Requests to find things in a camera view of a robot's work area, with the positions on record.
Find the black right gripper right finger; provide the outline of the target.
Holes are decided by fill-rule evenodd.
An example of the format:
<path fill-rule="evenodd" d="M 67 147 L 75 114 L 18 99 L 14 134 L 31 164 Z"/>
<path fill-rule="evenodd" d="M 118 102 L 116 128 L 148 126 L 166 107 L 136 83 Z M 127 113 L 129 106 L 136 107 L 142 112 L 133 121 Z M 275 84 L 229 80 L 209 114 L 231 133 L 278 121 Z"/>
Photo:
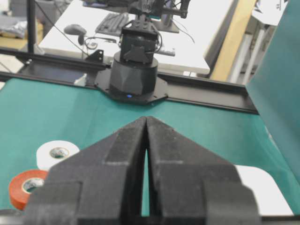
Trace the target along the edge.
<path fill-rule="evenodd" d="M 151 202 L 162 224 L 260 224 L 253 191 L 233 164 L 154 117 L 147 132 Z"/>

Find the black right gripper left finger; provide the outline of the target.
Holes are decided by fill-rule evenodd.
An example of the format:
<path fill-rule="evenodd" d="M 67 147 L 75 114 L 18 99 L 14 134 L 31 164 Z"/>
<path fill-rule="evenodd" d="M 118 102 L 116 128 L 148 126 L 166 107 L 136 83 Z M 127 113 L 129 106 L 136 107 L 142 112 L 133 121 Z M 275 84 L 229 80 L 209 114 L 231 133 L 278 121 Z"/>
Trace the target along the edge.
<path fill-rule="evenodd" d="M 141 211 L 146 118 L 53 166 L 25 208 L 27 225 L 128 225 Z"/>

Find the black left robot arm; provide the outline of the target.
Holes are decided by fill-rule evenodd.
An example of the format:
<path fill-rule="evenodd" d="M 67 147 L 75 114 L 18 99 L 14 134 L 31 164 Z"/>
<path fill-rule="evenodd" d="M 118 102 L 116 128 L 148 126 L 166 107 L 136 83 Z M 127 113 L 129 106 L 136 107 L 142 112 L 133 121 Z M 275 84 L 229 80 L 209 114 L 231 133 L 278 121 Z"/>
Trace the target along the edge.
<path fill-rule="evenodd" d="M 164 0 L 99 0 L 104 9 L 136 15 L 121 28 L 120 51 L 115 53 L 110 69 L 99 71 L 95 87 L 110 98 L 132 104 L 148 104 L 168 96 L 168 84 L 158 78 L 154 54 L 162 46 L 162 36 L 151 17 L 178 15 L 186 18 L 188 0 L 180 6 L 167 7 Z"/>

